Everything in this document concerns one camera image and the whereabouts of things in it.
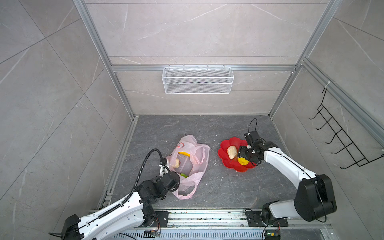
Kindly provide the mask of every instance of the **aluminum frame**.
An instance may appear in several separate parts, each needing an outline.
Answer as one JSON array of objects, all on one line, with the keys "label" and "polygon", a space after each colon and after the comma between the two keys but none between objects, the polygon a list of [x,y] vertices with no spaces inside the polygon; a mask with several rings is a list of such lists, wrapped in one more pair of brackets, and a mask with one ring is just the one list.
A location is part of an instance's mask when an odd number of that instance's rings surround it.
[{"label": "aluminum frame", "polygon": [[107,55],[107,52],[104,48],[103,43],[101,42],[100,36],[97,33],[96,27],[92,21],[91,15],[87,9],[87,6],[85,5],[83,0],[73,0],[81,19],[84,22],[85,27],[88,30],[89,35],[91,36],[91,39],[100,55],[101,60],[103,61],[105,68],[107,69],[107,72],[109,76],[112,79],[113,84],[115,85],[116,90],[118,91],[118,94],[121,98],[121,101],[124,104],[125,109],[127,110],[128,115],[131,119],[135,117],[135,114],[133,113],[132,107],[129,104],[128,98],[125,95],[124,89],[121,86],[120,81],[118,80],[116,74],[111,69],[111,61],[109,60],[109,57]]},{"label": "aluminum frame", "polygon": [[283,102],[283,99],[285,98],[286,94],[291,88],[292,83],[295,80],[298,72],[300,72],[301,68],[303,67],[302,65],[303,59],[308,58],[308,56],[311,54],[314,47],[316,46],[316,43],[319,41],[320,37],[323,35],[325,29],[327,28],[329,22],[331,21],[333,15],[336,13],[337,8],[340,6],[342,1],[343,0],[330,0],[328,2],[327,7],[325,8],[324,13],[320,18],[319,23],[317,24],[314,32],[311,35],[311,38],[309,39],[307,45],[305,46],[303,52],[301,53],[298,62],[296,63],[296,71],[291,73],[291,75],[288,77],[286,83],[283,86],[283,89],[280,91],[279,96],[277,97],[275,103],[273,104],[268,114],[270,117],[273,118],[277,109],[280,107],[280,104]]},{"label": "aluminum frame", "polygon": [[[264,227],[248,227],[244,209],[156,209],[168,211],[168,225],[161,228],[161,235],[156,239],[261,239]],[[324,239],[337,240],[329,223],[307,222],[301,218],[288,218],[289,226],[284,229],[320,229]],[[155,228],[135,228],[123,233],[138,240],[147,239],[145,230]],[[116,235],[112,239],[126,239]]]},{"label": "aluminum frame", "polygon": [[332,96],[384,147],[384,127],[311,60],[304,58],[303,66],[317,81],[327,86]]},{"label": "aluminum frame", "polygon": [[119,173],[124,162],[125,155],[127,154],[129,144],[131,143],[133,132],[135,131],[138,118],[139,117],[137,116],[134,117],[134,119],[131,120],[126,130],[125,137],[118,152],[118,157],[112,166],[112,171],[107,179],[107,184],[104,187],[103,193],[100,197],[100,201],[97,205],[97,209],[102,209],[111,204],[113,190],[115,188],[116,181],[119,177]]},{"label": "aluminum frame", "polygon": [[161,65],[161,64],[142,64],[142,65],[112,65],[113,71],[163,71],[166,67],[231,67],[233,71],[294,71],[296,65],[293,64],[225,64],[225,65]]}]

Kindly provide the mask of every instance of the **gray stone floor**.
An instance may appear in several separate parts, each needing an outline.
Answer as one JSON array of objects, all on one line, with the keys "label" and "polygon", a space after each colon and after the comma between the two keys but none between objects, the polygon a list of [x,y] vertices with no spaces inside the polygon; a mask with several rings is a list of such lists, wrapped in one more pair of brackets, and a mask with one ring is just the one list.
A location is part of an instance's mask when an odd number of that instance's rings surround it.
[{"label": "gray stone floor", "polygon": [[[240,173],[226,168],[217,155],[223,140],[244,138],[253,118],[258,119],[259,135],[284,151],[268,116],[139,116],[112,200],[119,200],[131,191],[137,172],[150,149],[158,148],[166,157],[180,138],[188,134],[192,134],[198,143],[210,146],[207,171],[191,199],[179,200],[169,193],[154,208],[247,208],[262,207],[274,200],[293,199],[295,187],[270,164],[263,162],[254,169]],[[159,157],[153,153],[139,183],[155,177],[159,170]]]}]

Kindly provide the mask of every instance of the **gray marble wall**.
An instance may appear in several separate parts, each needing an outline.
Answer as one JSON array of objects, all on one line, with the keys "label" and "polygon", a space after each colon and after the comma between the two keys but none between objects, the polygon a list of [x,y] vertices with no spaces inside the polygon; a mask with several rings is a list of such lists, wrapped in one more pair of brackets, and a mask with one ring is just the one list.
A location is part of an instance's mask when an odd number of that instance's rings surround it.
[{"label": "gray marble wall", "polygon": [[327,4],[327,0],[86,2],[113,64],[295,64]]},{"label": "gray marble wall", "polygon": [[[296,64],[327,2],[86,0],[117,65]],[[250,115],[269,112],[288,75],[235,72],[230,94],[204,95],[166,95],[158,72],[119,78],[136,114]]]},{"label": "gray marble wall", "polygon": [[384,124],[384,1],[344,0],[310,55]]},{"label": "gray marble wall", "polygon": [[[310,60],[337,82],[357,103],[384,124],[384,1],[344,0],[310,55]],[[338,210],[329,216],[341,239],[384,239],[384,159],[352,166],[329,127],[316,114],[323,90],[303,70],[279,107],[274,121],[291,155],[309,169],[330,174]],[[329,93],[325,106],[369,159],[383,154],[383,147]],[[361,155],[349,150],[359,160]]]},{"label": "gray marble wall", "polygon": [[95,208],[127,112],[72,0],[0,1],[0,239]]},{"label": "gray marble wall", "polygon": [[[352,164],[353,160],[345,150],[331,154],[342,149],[342,145],[337,138],[331,144],[325,143],[332,139],[333,132],[329,126],[315,129],[325,123],[321,116],[308,119],[317,113],[316,109],[323,97],[322,90],[323,86],[303,70],[295,79],[273,121],[293,159],[332,179],[338,209],[329,215],[329,220],[338,237],[348,240],[383,239],[384,159],[362,167],[340,169]],[[325,95],[324,105],[368,159],[382,154],[379,143],[330,93]],[[337,129],[335,122],[330,123]],[[349,150],[356,158],[360,157],[356,149],[349,147]]]},{"label": "gray marble wall", "polygon": [[235,71],[230,94],[165,94],[161,71],[118,72],[136,114],[266,115],[288,71]]}]

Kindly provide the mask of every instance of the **cable tie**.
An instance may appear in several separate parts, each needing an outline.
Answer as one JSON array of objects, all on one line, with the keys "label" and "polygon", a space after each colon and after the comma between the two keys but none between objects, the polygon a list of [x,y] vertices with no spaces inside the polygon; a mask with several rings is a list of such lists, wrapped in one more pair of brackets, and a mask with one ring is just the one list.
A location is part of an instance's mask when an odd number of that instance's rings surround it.
[{"label": "cable tie", "polygon": [[328,86],[330,83],[336,83],[336,82],[328,81],[328,83],[325,85],[324,88],[327,88],[327,86]]}]

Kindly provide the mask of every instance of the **yellow lemon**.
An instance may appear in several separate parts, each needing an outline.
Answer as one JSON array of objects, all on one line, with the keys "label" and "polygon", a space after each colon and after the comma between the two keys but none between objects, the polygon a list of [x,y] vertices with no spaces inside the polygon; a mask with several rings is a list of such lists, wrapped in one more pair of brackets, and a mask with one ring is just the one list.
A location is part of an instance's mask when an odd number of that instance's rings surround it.
[{"label": "yellow lemon", "polygon": [[237,160],[238,160],[239,163],[240,163],[241,165],[243,165],[243,166],[245,166],[245,165],[247,165],[247,164],[249,163],[249,161],[248,161],[248,160],[245,160],[245,158],[243,158],[243,157],[239,157]]}]

